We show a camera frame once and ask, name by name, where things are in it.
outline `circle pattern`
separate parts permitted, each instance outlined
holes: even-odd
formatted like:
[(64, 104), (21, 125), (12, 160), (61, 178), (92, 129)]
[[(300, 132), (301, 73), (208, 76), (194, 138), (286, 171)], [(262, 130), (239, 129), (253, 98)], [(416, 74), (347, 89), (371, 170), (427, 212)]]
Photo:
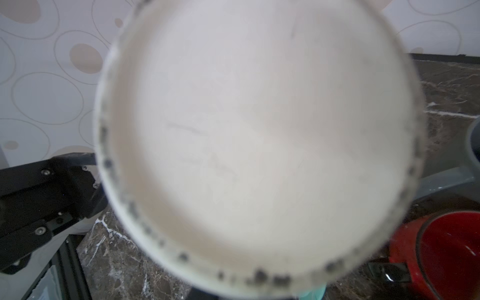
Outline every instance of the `circle pattern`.
[(0, 84), (12, 78), (16, 68), (17, 62), (12, 48), (0, 37)]
[(94, 0), (92, 3), (92, 19), (98, 33), (111, 44), (117, 36), (123, 20), (132, 10), (126, 0)]
[(424, 21), (410, 25), (397, 34), (406, 49), (421, 48), (424, 53), (456, 55), (462, 44), (460, 31), (445, 21)]
[(410, 7), (421, 14), (438, 16), (457, 12), (480, 0), (408, 0)]
[(85, 31), (62, 33), (54, 44), (54, 54), (60, 68), (72, 79), (96, 85), (108, 53), (107, 45)]
[(70, 80), (48, 72), (18, 78), (12, 86), (12, 101), (27, 118), (49, 125), (73, 121), (84, 108), (80, 90)]
[[(12, 141), (18, 146), (9, 149)], [(45, 131), (18, 119), (0, 119), (0, 144), (10, 167), (42, 160), (50, 149), (50, 139)]]
[(59, 28), (60, 14), (54, 0), (0, 1), (0, 30), (26, 39), (52, 36)]
[(93, 146), (92, 112), (93, 110), (85, 113), (80, 119), (80, 123), (78, 125), (78, 132), (80, 133), (80, 136), (85, 143), (89, 144), (90, 146)]

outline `bolt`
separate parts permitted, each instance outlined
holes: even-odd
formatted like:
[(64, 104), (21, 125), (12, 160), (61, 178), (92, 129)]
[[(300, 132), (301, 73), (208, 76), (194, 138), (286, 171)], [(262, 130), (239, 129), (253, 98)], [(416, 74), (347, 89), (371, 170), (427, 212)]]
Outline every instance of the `bolt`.
[(43, 226), (40, 226), (39, 228), (35, 229), (35, 234), (36, 235), (42, 235), (47, 231), (47, 229)]

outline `turquoise object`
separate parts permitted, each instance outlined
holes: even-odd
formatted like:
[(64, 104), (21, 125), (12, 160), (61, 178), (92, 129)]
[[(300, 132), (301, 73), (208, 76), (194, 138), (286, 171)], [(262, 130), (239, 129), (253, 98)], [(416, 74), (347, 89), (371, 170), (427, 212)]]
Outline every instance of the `turquoise object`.
[(299, 295), (299, 300), (321, 300), (324, 297), (326, 286), (311, 290)]

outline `gray handle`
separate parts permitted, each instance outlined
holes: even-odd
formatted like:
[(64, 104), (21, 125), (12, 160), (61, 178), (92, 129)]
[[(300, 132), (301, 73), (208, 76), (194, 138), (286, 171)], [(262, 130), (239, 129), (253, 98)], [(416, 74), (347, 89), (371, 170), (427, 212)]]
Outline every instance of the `gray handle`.
[(470, 183), (474, 180), (473, 174), (465, 167), (456, 167), (438, 172), (420, 179), (420, 184), (413, 200), (453, 188), (460, 184)]

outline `marble countertop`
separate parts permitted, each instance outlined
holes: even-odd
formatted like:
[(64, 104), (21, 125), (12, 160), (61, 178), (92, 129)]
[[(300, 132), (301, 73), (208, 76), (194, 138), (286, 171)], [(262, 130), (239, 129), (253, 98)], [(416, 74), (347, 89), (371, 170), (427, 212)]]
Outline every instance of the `marble countertop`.
[[(419, 60), (415, 65), (427, 98), (428, 156), (433, 156), (480, 115), (480, 65)], [(190, 290), (142, 253), (110, 207), (77, 251), (93, 299), (181, 300)], [(382, 255), (380, 250), (376, 257)], [(360, 267), (330, 284), (324, 299), (380, 299), (383, 294), (394, 299), (391, 286), (372, 282)]]

